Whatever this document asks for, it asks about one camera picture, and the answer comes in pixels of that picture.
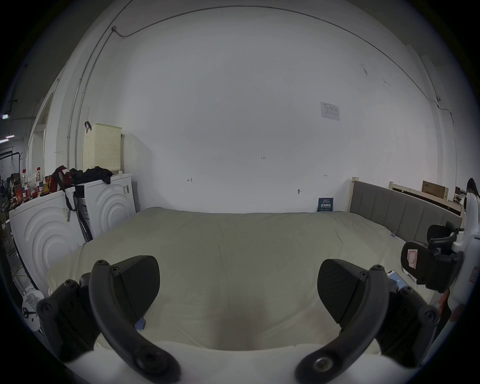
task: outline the gray upholstered headboard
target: gray upholstered headboard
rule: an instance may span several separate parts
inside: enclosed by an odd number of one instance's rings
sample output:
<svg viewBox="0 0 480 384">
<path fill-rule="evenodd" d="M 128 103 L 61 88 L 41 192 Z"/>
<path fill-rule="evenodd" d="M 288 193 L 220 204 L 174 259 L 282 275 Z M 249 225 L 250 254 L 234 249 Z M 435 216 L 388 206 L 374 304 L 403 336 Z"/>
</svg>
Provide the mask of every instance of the gray upholstered headboard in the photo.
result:
<svg viewBox="0 0 480 384">
<path fill-rule="evenodd" d="M 387 227 L 402 240 L 422 243 L 428 241 L 430 225 L 450 221 L 459 227 L 462 222 L 460 216 L 435 204 L 361 181 L 353 182 L 350 212 Z"/>
</svg>

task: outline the blue object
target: blue object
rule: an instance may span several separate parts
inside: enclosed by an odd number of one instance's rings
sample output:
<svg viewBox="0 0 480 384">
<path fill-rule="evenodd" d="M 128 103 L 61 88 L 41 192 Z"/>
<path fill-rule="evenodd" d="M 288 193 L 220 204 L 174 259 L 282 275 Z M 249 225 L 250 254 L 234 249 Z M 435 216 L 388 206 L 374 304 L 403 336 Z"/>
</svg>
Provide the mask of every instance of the blue object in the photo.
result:
<svg viewBox="0 0 480 384">
<path fill-rule="evenodd" d="M 333 212 L 333 197 L 319 198 L 317 212 Z"/>
<path fill-rule="evenodd" d="M 135 329 L 145 329 L 145 319 L 143 317 L 135 323 Z"/>
<path fill-rule="evenodd" d="M 402 279 L 397 272 L 393 271 L 392 274 L 388 275 L 389 278 L 391 278 L 393 281 L 396 282 L 398 286 L 398 290 L 401 290 L 403 287 L 408 287 L 408 284 L 405 282 L 404 279 Z"/>
</svg>

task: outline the cardboard box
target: cardboard box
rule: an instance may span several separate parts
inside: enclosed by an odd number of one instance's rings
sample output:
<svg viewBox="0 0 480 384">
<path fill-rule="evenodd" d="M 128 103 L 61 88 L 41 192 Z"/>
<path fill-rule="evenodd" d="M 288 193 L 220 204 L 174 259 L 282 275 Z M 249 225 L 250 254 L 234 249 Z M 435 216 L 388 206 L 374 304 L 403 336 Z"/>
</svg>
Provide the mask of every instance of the cardboard box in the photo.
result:
<svg viewBox="0 0 480 384">
<path fill-rule="evenodd" d="M 421 191 L 428 193 L 429 195 L 440 197 L 441 199 L 444 199 L 444 200 L 446 200 L 448 196 L 447 187 L 444 187 L 443 185 L 430 183 L 425 180 L 423 181 L 423 184 L 421 186 Z"/>
</svg>

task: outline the plastic bottle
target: plastic bottle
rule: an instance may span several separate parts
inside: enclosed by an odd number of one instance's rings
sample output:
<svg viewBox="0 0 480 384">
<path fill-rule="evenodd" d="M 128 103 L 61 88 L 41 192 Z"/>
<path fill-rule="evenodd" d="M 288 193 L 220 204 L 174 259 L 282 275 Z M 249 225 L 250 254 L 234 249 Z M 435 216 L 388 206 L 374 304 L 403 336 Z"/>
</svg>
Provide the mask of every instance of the plastic bottle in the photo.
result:
<svg viewBox="0 0 480 384">
<path fill-rule="evenodd" d="M 26 169 L 22 171 L 22 197 L 24 202 L 30 200 L 30 190 L 28 189 L 28 179 Z"/>
<path fill-rule="evenodd" d="M 38 195 L 43 193 L 43 175 L 40 167 L 36 169 L 36 193 L 38 193 Z"/>
</svg>

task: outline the bed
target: bed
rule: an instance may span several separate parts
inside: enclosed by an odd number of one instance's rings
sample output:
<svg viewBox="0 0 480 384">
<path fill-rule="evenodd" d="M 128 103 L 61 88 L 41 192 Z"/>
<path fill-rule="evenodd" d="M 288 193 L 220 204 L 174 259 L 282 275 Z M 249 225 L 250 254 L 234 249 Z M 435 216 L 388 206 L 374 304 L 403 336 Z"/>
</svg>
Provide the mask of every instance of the bed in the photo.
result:
<svg viewBox="0 0 480 384">
<path fill-rule="evenodd" d="M 221 350 L 326 344 L 340 329 L 317 293 L 325 259 L 395 269 L 428 302 L 433 291 L 402 273 L 403 239 L 425 242 L 429 225 L 460 219 L 360 181 L 351 189 L 349 212 L 205 214 L 148 208 L 54 265 L 48 286 L 54 290 L 68 278 L 78 281 L 98 259 L 113 264 L 148 254 L 160 268 L 160 290 L 140 331 L 148 340 Z M 98 344 L 109 348 L 102 336 Z M 379 351 L 375 342 L 368 351 Z"/>
</svg>

